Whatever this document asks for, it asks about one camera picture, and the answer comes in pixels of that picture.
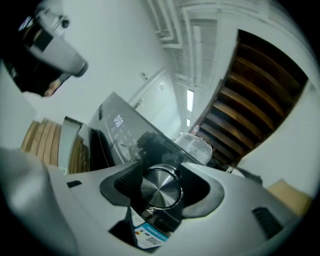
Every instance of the label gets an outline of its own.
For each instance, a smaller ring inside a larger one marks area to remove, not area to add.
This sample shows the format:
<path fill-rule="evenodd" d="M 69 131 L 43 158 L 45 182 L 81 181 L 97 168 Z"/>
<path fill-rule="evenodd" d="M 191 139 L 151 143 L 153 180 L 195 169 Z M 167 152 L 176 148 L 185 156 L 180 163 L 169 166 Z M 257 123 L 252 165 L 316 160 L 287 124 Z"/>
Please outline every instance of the label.
<path fill-rule="evenodd" d="M 140 226 L 141 224 L 145 223 L 145 220 L 143 218 L 141 218 L 139 216 L 139 214 L 134 210 L 132 209 L 132 207 L 130 207 L 130 210 L 131 210 L 131 218 L 132 218 L 132 224 L 135 226 L 135 227 L 138 227 Z"/>
<path fill-rule="evenodd" d="M 141 249 L 162 246 L 168 240 L 166 235 L 156 230 L 147 222 L 135 228 L 134 232 L 138 247 Z"/>

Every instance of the fluorescent light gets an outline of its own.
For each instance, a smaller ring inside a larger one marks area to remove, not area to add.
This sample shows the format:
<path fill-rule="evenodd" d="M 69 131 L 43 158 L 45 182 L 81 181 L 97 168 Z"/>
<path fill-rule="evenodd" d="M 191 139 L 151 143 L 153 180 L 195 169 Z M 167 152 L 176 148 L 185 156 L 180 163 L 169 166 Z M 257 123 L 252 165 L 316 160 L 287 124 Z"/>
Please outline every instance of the fluorescent light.
<path fill-rule="evenodd" d="M 195 93 L 193 90 L 187 90 L 186 91 L 186 108 L 192 112 L 192 109 L 194 107 L 194 96 Z"/>

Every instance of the digital display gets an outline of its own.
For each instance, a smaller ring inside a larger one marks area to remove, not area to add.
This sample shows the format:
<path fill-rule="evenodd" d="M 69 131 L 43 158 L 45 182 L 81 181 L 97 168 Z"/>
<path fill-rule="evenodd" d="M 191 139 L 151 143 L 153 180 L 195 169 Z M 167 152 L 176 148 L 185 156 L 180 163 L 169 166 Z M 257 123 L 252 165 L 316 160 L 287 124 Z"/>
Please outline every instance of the digital display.
<path fill-rule="evenodd" d="M 121 118 L 121 116 L 118 114 L 117 117 L 114 119 L 114 123 L 116 127 L 119 127 L 124 120 Z"/>

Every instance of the ceiling light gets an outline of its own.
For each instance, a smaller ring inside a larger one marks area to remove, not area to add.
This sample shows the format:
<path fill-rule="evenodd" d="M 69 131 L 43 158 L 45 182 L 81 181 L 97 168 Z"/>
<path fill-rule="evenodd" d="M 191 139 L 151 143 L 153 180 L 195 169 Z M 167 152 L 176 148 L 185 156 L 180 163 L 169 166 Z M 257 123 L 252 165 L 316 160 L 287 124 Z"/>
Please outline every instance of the ceiling light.
<path fill-rule="evenodd" d="M 192 109 L 194 107 L 194 95 L 195 95 L 195 92 L 193 90 L 186 91 L 186 100 L 187 100 L 186 108 L 190 112 L 192 112 Z"/>

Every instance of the person's hand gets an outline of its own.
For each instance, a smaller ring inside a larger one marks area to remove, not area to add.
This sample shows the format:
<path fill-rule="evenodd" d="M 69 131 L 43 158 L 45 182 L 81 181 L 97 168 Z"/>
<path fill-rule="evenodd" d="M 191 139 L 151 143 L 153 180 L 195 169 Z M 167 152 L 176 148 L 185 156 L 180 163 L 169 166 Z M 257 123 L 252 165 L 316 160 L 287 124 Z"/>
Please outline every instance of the person's hand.
<path fill-rule="evenodd" d="M 49 88 L 45 91 L 44 96 L 50 97 L 52 94 L 54 94 L 55 90 L 58 89 L 60 85 L 61 81 L 59 79 L 51 82 Z"/>

